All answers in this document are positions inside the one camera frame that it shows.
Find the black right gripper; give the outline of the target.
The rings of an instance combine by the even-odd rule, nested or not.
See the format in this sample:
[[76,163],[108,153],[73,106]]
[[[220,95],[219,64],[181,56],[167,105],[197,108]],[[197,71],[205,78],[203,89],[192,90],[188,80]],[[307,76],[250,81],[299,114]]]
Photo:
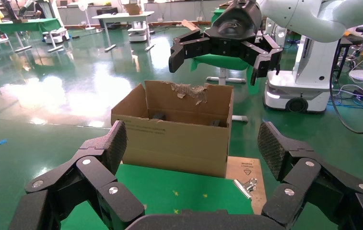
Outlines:
[[282,48],[269,36],[254,43],[262,14],[255,0],[233,3],[213,22],[210,29],[190,31],[173,39],[168,67],[175,73],[185,59],[206,54],[241,58],[252,66],[250,85],[269,71],[279,74]]

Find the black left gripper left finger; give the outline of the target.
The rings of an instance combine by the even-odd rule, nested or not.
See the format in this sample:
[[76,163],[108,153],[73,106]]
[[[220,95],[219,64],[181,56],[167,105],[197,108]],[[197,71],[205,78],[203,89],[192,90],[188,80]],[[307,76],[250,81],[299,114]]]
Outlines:
[[74,208],[87,202],[110,230],[124,230],[145,214],[143,204],[117,179],[127,147],[123,121],[85,141],[71,159],[25,187],[11,230],[59,230]]

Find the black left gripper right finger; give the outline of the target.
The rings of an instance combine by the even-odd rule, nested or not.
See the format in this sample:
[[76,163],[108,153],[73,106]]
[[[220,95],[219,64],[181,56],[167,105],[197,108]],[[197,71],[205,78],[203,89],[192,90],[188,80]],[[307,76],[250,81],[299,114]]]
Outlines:
[[258,149],[280,183],[262,216],[290,230],[306,204],[318,207],[340,230],[363,230],[363,180],[327,163],[306,142],[260,125]]

